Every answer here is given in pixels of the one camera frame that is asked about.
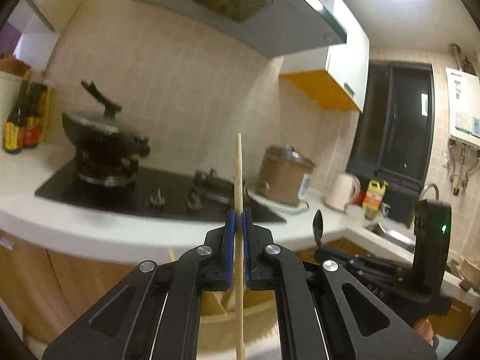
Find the person's right hand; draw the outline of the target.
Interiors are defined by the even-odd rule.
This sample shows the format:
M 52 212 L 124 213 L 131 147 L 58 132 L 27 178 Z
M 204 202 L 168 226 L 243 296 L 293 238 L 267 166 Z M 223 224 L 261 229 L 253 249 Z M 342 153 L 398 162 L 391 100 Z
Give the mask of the person's right hand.
M 418 319 L 416 320 L 412 328 L 431 346 L 434 345 L 434 330 L 430 320 L 428 320 L 427 318 Z

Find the grey sleeve forearm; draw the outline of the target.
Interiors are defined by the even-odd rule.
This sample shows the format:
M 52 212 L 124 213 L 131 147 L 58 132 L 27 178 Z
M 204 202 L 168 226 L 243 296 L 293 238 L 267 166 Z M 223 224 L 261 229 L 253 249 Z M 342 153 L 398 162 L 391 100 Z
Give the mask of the grey sleeve forearm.
M 443 336 L 433 336 L 433 348 L 439 360 L 444 360 L 446 356 L 455 348 L 457 340 L 445 338 Z

